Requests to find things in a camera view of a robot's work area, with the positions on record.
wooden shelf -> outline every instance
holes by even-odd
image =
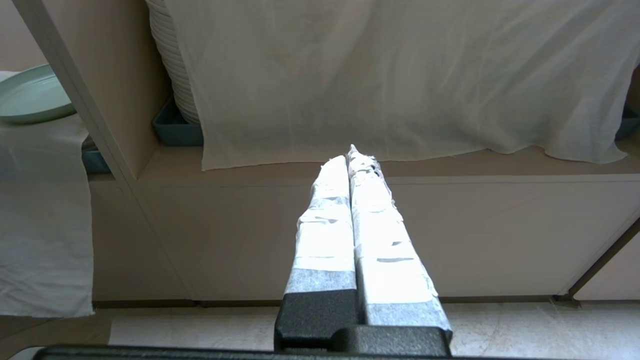
[[[640,147],[637,142],[625,140],[618,147],[629,156],[604,165],[559,160],[545,155],[539,147],[529,147],[510,155],[483,150],[422,161],[386,161],[382,168],[389,183],[430,183],[445,181],[445,177],[465,177],[458,181],[478,181],[470,177],[483,177],[484,181],[491,182],[500,181],[500,178],[518,182],[535,178],[542,181],[542,177],[547,181],[589,181],[590,176],[602,181],[640,180]],[[201,160],[201,147],[160,146],[138,182],[145,186],[200,186],[204,183],[209,186],[310,185],[321,165],[284,163],[202,172]]]
[[[119,188],[120,185],[112,174],[87,174],[89,186],[92,188]]]

blue tray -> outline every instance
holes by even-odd
[[[160,142],[167,146],[203,146],[202,128],[182,118],[173,96],[162,107],[153,121]]]
[[[82,162],[87,174],[110,174],[111,170],[97,147],[82,152]]]

beige wall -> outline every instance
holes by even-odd
[[[22,71],[47,63],[11,0],[0,0],[0,71]]]

cabinet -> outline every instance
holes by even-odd
[[[92,184],[97,299],[280,299],[320,164],[201,172],[201,148],[158,144],[170,87],[143,0],[16,6],[113,171]],[[382,167],[442,296],[552,295],[638,218],[639,144],[607,165],[530,148]]]

white fabric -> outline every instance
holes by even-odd
[[[166,0],[203,170],[539,145],[608,163],[637,0]]]
[[[0,315],[93,314],[87,134],[78,115],[0,123]]]

